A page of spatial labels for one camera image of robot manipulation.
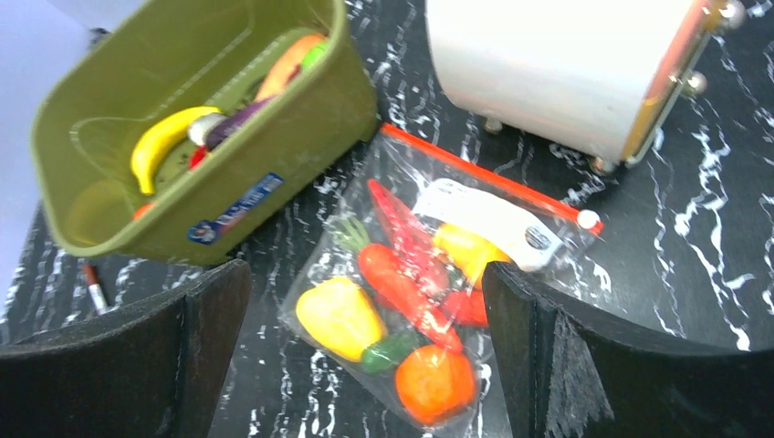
metal foot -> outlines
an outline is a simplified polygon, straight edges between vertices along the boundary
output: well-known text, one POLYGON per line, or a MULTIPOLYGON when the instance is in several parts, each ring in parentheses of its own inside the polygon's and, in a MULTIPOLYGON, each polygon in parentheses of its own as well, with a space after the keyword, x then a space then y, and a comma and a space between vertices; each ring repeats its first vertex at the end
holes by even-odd
POLYGON ((503 124, 499 120, 487 117, 484 122, 484 130, 490 134, 499 134, 503 130, 503 124))
POLYGON ((698 71, 692 71, 683 84, 682 94, 688 98, 694 98, 706 91, 706 76, 698 71))
POLYGON ((609 162, 600 157, 589 158, 589 165, 591 166, 591 170, 600 176, 609 175, 618 169, 618 163, 609 162))
POLYGON ((739 0, 727 0, 720 9, 720 23, 713 33, 723 34, 729 30, 737 30, 745 23, 748 10, 739 0))

white label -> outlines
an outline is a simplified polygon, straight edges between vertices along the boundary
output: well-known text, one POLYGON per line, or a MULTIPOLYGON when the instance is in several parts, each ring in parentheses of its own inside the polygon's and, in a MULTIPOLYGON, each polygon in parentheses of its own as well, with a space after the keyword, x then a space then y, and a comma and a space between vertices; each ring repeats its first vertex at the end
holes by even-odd
POLYGON ((89 286, 89 295, 94 302, 94 308, 98 315, 104 315, 108 312, 108 303, 105 302, 105 296, 102 295, 102 288, 99 285, 89 286))
POLYGON ((420 193, 413 213, 466 229, 500 248, 527 272, 545 267, 562 242, 536 215, 492 193, 447 178, 420 193))

toy carrot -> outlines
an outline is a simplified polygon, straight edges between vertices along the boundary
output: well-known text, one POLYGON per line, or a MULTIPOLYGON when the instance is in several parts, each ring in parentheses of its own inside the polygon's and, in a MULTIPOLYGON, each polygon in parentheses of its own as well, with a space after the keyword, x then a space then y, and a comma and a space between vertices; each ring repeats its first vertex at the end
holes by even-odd
POLYGON ((336 235, 340 246, 358 254, 363 278, 376 289, 376 301, 394 309, 427 338, 445 349, 462 351, 462 341, 439 308, 423 294, 416 281, 407 276, 397 252, 382 244, 373 244, 357 219, 340 221, 344 230, 336 235))
POLYGON ((444 349, 460 352, 462 341, 441 311, 401 272, 401 258, 382 244, 366 245, 358 266, 366 281, 427 338, 444 349))
POLYGON ((449 287, 444 264, 435 258, 433 238, 400 199, 371 178, 367 182, 376 215, 403 267, 426 295, 436 297, 449 287))

yellow fruit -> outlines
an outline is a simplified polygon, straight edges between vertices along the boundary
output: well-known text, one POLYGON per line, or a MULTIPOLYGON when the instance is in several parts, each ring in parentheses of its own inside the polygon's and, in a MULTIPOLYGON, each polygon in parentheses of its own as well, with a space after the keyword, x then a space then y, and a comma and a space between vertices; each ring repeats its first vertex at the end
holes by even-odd
POLYGON ((182 141, 191 123, 207 114, 220 112, 216 107, 195 107, 178 111, 159 121, 137 141, 131 154, 131 172, 142 194, 154 194, 153 177, 164 159, 182 141))
POLYGON ((504 252, 484 237, 452 224, 443 224, 433 236, 433 246, 440 249, 457 266, 465 278, 481 288, 481 277, 489 262, 510 262, 504 252))
POLYGON ((351 362, 385 334, 382 319, 360 286, 333 277, 304 292, 296 303, 298 321, 322 347, 351 362))

toy cucumber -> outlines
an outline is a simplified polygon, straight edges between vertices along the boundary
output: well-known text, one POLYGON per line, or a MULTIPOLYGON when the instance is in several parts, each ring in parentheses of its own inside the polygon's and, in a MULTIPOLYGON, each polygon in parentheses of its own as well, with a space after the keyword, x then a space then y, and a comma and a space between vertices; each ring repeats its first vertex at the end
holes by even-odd
POLYGON ((371 344, 361 356, 361 366, 369 374, 391 370, 421 347, 422 337, 407 329, 371 344))

